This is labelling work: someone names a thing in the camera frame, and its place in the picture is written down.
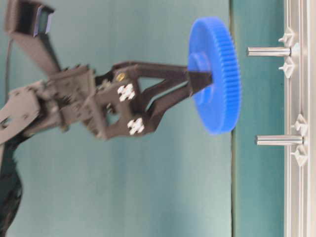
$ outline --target cable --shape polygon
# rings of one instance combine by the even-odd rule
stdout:
[[[4,76],[4,103],[9,99],[9,74],[10,74],[10,58],[12,51],[13,39],[8,42],[8,49],[5,60],[5,76]]]

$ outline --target metal peg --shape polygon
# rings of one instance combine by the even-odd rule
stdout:
[[[291,146],[302,145],[303,137],[299,135],[258,135],[255,137],[258,146]]]
[[[287,57],[290,56],[291,50],[284,47],[248,47],[247,56],[273,56],[273,57]]]

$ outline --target brass screw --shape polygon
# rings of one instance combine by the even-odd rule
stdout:
[[[125,78],[125,74],[124,73],[120,73],[118,76],[117,76],[117,81],[122,81],[124,80]]]

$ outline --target blue gear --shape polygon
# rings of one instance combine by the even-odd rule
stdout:
[[[232,38],[220,19],[194,22],[188,61],[189,71],[212,72],[213,85],[194,95],[203,124],[211,134],[233,130],[241,107],[240,73]]]

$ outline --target green wall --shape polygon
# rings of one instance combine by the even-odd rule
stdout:
[[[227,0],[49,3],[61,64],[89,63],[99,74],[124,60],[186,64],[197,17],[229,22]],[[0,32],[1,75],[6,45]],[[41,79],[15,46],[10,87]],[[24,196],[9,237],[231,236],[231,135],[208,135],[192,100],[167,112],[155,134],[103,142],[76,124],[36,135],[16,159]]]
[[[233,135],[233,236],[283,236],[284,151],[257,134],[284,134],[283,58],[247,58],[246,47],[282,46],[283,0],[232,0],[243,104]]]

